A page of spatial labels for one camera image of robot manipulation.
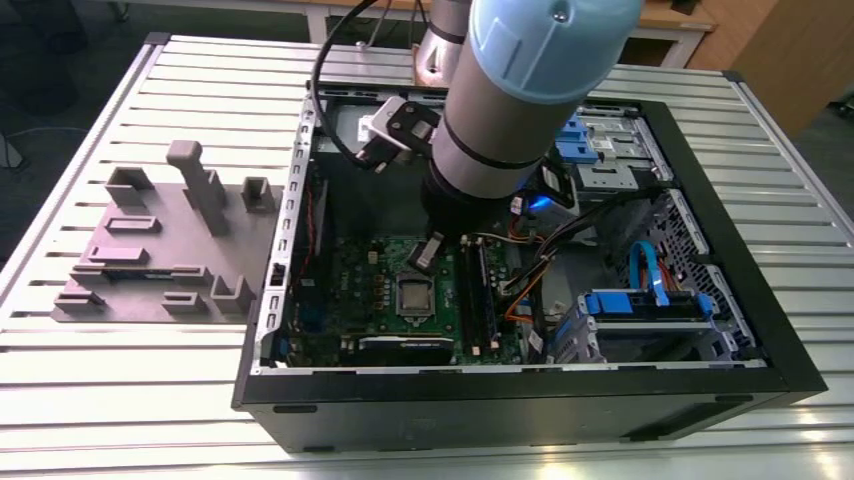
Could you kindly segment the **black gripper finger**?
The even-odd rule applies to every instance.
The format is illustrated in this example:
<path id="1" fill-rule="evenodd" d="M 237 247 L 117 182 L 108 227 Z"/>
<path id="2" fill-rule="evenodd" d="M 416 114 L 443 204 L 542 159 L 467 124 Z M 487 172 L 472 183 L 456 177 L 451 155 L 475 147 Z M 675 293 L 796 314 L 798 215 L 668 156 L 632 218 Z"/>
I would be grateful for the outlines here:
<path id="1" fill-rule="evenodd" d="M 409 253 L 407 262 L 416 271 L 435 271 L 444 236 L 433 231 L 425 241 L 419 241 Z"/>

